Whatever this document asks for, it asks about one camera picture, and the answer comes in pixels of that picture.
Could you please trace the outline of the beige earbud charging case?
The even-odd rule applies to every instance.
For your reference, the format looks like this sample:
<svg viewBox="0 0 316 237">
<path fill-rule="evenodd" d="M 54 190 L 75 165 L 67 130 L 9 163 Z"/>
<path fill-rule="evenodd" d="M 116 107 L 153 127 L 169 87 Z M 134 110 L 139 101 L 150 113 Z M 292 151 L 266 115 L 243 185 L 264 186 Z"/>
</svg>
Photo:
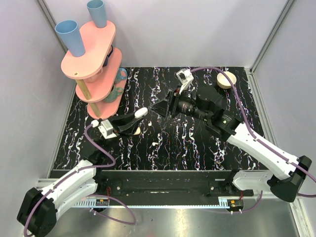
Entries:
<svg viewBox="0 0 316 237">
<path fill-rule="evenodd" d="M 141 129 L 138 127 L 134 133 L 134 135 L 139 135 L 141 133 Z"/>
</svg>

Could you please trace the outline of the white earbud charging case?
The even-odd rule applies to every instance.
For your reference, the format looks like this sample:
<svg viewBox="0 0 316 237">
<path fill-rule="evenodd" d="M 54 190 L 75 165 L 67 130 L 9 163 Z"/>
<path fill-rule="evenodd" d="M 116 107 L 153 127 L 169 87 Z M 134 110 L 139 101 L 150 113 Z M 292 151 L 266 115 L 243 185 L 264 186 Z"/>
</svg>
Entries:
<svg viewBox="0 0 316 237">
<path fill-rule="evenodd" d="M 146 107 L 142 107 L 140 109 L 138 109 L 135 113 L 134 113 L 134 117 L 136 119 L 142 118 L 144 116 L 146 116 L 148 114 L 148 108 Z"/>
</svg>

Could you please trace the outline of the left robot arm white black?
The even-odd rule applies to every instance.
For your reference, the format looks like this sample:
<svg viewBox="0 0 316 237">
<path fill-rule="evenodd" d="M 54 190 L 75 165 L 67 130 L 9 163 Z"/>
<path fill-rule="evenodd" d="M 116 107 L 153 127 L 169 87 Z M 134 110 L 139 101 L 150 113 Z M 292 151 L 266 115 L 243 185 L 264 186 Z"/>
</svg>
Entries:
<svg viewBox="0 0 316 237">
<path fill-rule="evenodd" d="M 141 108 L 126 115 L 93 120 L 85 128 L 84 135 L 102 155 L 84 158 L 48 186 L 41 189 L 31 188 L 26 192 L 17 215 L 17 221 L 24 227 L 24 236 L 46 236 L 67 210 L 88 196 L 101 198 L 98 204 L 90 206 L 90 210 L 101 211 L 103 203 L 109 202 L 110 194 L 115 191 L 108 183 L 107 177 L 102 174 L 102 170 L 115 166 L 116 160 L 91 139 L 88 131 L 98 128 L 104 139 L 139 135 L 139 124 L 147 113 L 147 108 Z"/>
</svg>

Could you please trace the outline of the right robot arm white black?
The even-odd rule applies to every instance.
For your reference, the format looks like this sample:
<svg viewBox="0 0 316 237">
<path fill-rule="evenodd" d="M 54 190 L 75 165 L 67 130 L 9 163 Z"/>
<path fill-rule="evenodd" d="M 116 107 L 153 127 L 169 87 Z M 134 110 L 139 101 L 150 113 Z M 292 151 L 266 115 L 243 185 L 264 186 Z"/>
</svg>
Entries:
<svg viewBox="0 0 316 237">
<path fill-rule="evenodd" d="M 214 87 L 200 88 L 196 96 L 179 88 L 170 90 L 150 110 L 163 118 L 184 114 L 199 119 L 212 136 L 242 149 L 266 167 L 259 171 L 232 171 L 220 185 L 220 191 L 231 196 L 245 190 L 266 191 L 286 202 L 296 199 L 312 161 L 281 150 L 247 128 L 239 116 L 222 107 L 222 96 Z"/>
</svg>

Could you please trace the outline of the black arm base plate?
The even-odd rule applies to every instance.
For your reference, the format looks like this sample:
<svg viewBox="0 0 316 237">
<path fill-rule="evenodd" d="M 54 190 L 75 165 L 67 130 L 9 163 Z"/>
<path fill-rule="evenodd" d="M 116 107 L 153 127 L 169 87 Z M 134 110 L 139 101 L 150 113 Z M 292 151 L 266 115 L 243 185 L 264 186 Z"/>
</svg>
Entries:
<svg viewBox="0 0 316 237">
<path fill-rule="evenodd" d="M 97 176 L 97 194 L 132 208 L 224 208 L 224 198 L 254 196 L 230 186 L 231 171 L 103 170 Z"/>
</svg>

